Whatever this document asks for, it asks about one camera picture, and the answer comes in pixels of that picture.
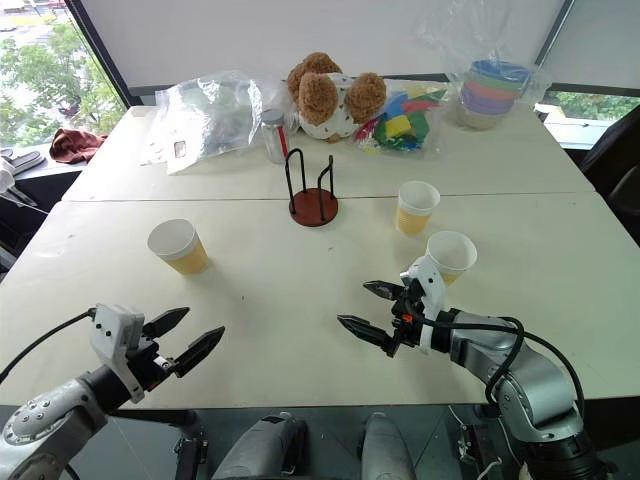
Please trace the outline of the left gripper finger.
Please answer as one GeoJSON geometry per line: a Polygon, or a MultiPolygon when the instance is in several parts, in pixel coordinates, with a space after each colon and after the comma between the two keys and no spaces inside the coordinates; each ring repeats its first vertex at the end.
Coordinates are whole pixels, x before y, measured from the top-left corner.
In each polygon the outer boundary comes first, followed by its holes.
{"type": "Polygon", "coordinates": [[[169,309],[145,323],[142,327],[142,335],[149,340],[162,337],[174,329],[189,312],[189,307],[169,309]]]}
{"type": "Polygon", "coordinates": [[[203,333],[193,341],[187,349],[175,359],[174,375],[178,378],[186,376],[215,349],[224,333],[225,327],[220,326],[203,333]]]}

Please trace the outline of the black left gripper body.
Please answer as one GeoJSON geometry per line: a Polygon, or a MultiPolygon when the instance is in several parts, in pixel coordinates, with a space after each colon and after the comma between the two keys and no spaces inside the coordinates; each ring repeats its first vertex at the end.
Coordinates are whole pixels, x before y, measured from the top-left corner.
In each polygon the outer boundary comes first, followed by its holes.
{"type": "Polygon", "coordinates": [[[138,345],[126,353],[127,366],[144,392],[151,392],[175,370],[175,362],[158,353],[159,345],[142,336],[138,345]]]}

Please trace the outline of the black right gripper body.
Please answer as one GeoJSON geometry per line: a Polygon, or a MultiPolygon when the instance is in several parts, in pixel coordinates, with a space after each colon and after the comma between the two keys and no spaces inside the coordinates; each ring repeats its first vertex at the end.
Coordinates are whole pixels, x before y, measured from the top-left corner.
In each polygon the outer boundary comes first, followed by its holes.
{"type": "Polygon", "coordinates": [[[412,280],[408,286],[394,285],[391,289],[394,332],[385,347],[388,357],[394,357],[401,344],[411,348],[419,344],[423,325],[420,320],[424,310],[423,295],[424,290],[417,279],[412,280]]]}

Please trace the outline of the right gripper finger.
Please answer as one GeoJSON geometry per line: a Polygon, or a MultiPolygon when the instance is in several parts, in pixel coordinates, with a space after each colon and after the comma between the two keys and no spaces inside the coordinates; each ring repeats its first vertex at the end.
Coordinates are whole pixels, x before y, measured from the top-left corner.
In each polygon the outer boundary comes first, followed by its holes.
{"type": "Polygon", "coordinates": [[[383,351],[390,351],[393,338],[383,329],[373,326],[369,321],[348,314],[337,316],[339,323],[355,337],[379,347],[383,351]]]}
{"type": "Polygon", "coordinates": [[[405,292],[405,287],[403,285],[397,285],[381,280],[364,282],[363,287],[378,297],[389,301],[397,301],[405,292]]]}

